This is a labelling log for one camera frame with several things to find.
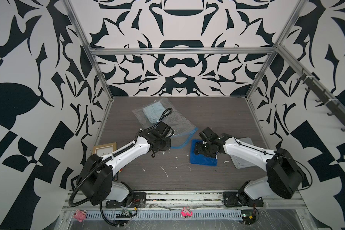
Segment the blue towel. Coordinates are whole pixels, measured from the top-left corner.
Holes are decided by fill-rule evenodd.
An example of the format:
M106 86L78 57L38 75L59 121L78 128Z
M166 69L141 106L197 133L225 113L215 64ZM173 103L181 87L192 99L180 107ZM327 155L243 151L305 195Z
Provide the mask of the blue towel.
M202 154L194 154L195 150L195 145L197 143L202 143L203 141L197 140L197 139L192 139L191 141L191 147L190 147L190 154L189 154L189 162L191 164L196 164L196 165L204 165L204 166L217 166L218 160L217 158L210 158L206 157Z

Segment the light teal towel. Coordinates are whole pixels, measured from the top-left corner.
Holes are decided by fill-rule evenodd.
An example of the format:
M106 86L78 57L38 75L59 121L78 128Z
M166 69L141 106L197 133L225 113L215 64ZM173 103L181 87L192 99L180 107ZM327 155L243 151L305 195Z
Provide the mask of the light teal towel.
M163 112L165 111L164 106L160 101L155 102L151 105L146 106L142 109L144 115L151 124L155 124L161 118Z

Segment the clear vacuum bag blue zip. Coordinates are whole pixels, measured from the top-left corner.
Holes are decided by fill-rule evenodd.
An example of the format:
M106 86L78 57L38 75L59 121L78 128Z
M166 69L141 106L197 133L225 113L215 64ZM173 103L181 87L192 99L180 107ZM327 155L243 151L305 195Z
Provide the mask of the clear vacuum bag blue zip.
M132 112L143 129L150 128L156 125L159 121L155 124L151 124L144 115L142 109L158 101L160 101L165 108L159 121L161 120L166 123L173 130L169 133L172 140L172 149L182 149L190 142L193 135L198 131L198 128L191 121L185 118L167 98L154 100L152 103L140 106Z

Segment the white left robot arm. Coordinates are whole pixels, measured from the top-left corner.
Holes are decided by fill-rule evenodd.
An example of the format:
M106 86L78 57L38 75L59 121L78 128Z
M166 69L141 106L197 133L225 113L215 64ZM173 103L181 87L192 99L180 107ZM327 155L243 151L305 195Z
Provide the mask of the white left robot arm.
M142 155L151 152L154 157L158 151L170 150L172 134L173 129L160 122L154 128L139 131L132 142L115 152L103 156L91 155L74 188L75 193L81 191L86 198L69 204L77 206L89 201L96 206L105 200L113 200L128 206L133 190L124 182L114 182L114 177L127 164Z

